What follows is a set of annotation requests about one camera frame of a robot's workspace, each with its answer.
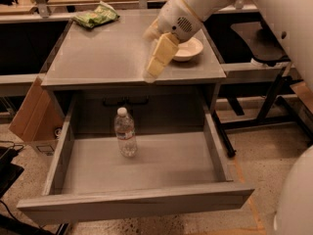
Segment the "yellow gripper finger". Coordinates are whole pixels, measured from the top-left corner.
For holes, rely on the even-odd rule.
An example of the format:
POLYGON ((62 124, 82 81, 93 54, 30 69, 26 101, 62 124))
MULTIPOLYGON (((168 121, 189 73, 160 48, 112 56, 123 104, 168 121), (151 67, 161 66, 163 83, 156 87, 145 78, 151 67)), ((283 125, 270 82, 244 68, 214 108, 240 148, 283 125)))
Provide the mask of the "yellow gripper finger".
POLYGON ((160 31, 158 30, 157 20, 154 20, 152 24, 145 30, 143 37, 148 41, 154 41, 159 39, 161 36, 160 31))
POLYGON ((164 33, 154 41, 154 50, 148 61, 146 71, 157 78, 164 68, 172 61, 179 50, 179 40, 172 33, 164 33))

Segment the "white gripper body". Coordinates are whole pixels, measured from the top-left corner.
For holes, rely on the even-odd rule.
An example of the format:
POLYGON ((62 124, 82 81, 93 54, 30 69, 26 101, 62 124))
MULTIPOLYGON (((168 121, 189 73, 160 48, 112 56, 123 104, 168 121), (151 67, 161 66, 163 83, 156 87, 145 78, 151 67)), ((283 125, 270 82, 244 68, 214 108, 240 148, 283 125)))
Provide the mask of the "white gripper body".
POLYGON ((192 38, 201 26, 202 21, 184 0, 168 0, 157 16, 158 30, 174 34, 180 42, 192 38))

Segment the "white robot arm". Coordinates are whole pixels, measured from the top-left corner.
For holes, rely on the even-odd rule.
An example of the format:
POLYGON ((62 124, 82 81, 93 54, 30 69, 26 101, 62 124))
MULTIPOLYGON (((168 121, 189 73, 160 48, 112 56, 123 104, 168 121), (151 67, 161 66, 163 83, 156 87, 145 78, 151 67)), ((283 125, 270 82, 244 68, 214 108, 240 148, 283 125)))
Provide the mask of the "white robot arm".
MULTIPOLYGON (((168 0, 144 37, 154 51, 146 65, 157 78, 172 61, 178 44, 188 41, 213 13, 236 0, 168 0)), ((313 0, 252 0, 262 18, 313 90, 313 0)), ((294 163, 274 218, 275 235, 313 235, 313 147, 294 163)))

